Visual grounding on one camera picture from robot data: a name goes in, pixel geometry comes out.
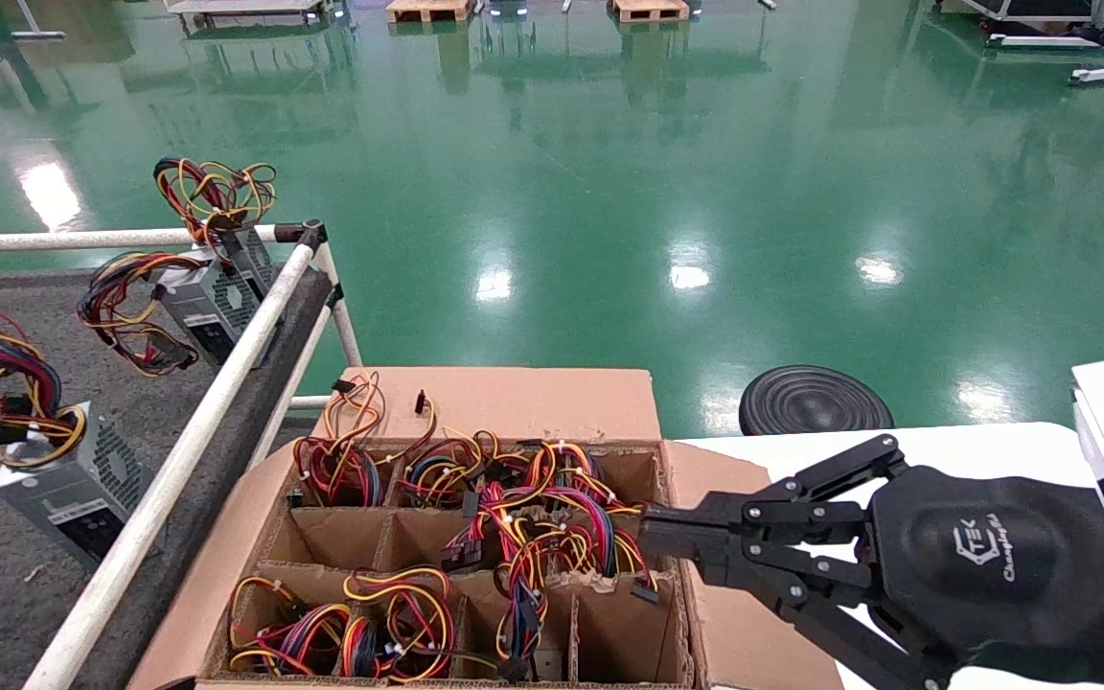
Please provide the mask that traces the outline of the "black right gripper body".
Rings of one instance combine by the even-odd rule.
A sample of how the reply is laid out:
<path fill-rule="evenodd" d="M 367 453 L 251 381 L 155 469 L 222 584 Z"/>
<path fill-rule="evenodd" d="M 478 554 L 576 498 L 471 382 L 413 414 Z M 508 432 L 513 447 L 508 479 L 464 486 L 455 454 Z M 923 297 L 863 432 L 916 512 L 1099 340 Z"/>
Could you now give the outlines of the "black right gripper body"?
<path fill-rule="evenodd" d="M 868 612 L 907 651 L 1055 684 L 1104 684 L 1104 508 L 1098 493 L 925 466 L 877 489 Z"/>

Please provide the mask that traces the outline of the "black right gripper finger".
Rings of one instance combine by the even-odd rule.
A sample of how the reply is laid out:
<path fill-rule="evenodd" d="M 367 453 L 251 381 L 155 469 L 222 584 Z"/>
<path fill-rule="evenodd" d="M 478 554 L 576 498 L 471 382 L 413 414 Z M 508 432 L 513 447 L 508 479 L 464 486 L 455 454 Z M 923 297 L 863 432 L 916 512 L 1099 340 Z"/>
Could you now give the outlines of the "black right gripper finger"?
<path fill-rule="evenodd" d="M 873 689 L 951 684 L 940 660 L 899 650 L 849 614 L 857 606 L 875 608 L 870 567 L 735 533 L 644 533 L 641 546 L 687 560 L 705 586 L 749 594 Z"/>
<path fill-rule="evenodd" d="M 875 479 L 906 471 L 895 437 L 880 435 L 825 458 L 754 493 L 705 491 L 693 507 L 656 505 L 641 517 L 644 541 L 854 541 L 871 532 L 871 514 L 837 501 Z"/>

